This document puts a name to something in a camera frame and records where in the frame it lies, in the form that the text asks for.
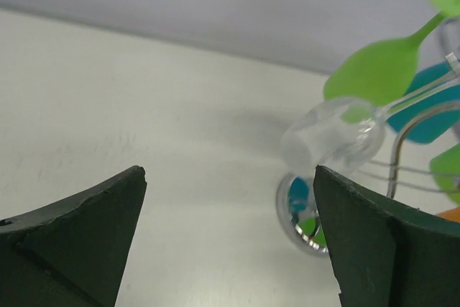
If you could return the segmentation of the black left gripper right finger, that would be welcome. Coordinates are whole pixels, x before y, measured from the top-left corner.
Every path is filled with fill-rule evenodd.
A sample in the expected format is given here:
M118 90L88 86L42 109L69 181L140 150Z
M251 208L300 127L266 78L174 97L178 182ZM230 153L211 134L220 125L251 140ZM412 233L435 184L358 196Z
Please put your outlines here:
M324 166L313 192L342 306L458 306L459 224Z

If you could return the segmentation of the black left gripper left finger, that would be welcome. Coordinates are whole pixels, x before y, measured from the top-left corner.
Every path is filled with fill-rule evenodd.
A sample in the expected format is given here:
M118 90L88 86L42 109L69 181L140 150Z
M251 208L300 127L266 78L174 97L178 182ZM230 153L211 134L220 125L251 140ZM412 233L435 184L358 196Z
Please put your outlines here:
M133 166L1 220L1 305L114 306L146 190Z

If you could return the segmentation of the orange plastic wine glass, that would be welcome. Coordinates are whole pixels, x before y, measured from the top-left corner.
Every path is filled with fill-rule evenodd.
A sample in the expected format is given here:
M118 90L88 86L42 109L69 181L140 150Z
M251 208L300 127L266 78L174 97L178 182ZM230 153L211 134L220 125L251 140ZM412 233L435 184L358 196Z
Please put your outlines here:
M454 221L459 223L460 222L460 207L450 209L447 211L443 211L439 214L437 214L438 217L447 219L449 221Z

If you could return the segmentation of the green wine glass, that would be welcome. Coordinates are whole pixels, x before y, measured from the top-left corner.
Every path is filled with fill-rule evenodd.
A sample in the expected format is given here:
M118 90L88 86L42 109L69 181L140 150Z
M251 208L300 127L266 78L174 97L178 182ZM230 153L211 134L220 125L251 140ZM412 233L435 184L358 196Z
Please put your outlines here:
M419 49L448 18L459 16L459 0L429 0L439 10L411 35L373 42L351 54L330 75L323 99L357 98L385 106L401 98L418 70Z
M459 144L435 156L429 170L439 190L459 205Z

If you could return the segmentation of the clear wine glass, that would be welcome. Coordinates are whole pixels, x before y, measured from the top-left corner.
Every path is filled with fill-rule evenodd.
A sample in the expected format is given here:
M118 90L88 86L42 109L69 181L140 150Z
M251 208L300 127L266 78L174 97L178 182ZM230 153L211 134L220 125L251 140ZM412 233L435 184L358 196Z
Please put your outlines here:
M281 154L288 170L310 178L317 165L344 173L370 161L384 142L387 120L393 114L459 85L459 59L449 53L445 63L450 73L385 106L345 97L313 107L282 136Z

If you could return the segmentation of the blue plastic wine glass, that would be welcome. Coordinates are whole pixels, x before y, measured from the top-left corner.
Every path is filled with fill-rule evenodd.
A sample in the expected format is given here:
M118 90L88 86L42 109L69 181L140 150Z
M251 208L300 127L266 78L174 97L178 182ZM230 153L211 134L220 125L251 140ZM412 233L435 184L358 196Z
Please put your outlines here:
M439 63L421 70L415 75L405 94L413 92L414 90L421 88L422 86L425 86L426 84L431 83L450 72L451 69L448 63ZM411 119L415 118L427 109L447 101L458 100L459 85L456 85L393 114L387 120L387 124L394 132L399 132ZM430 144L455 125L458 120L459 111L447 111L436 114L415 126L408 133L406 140L422 145Z

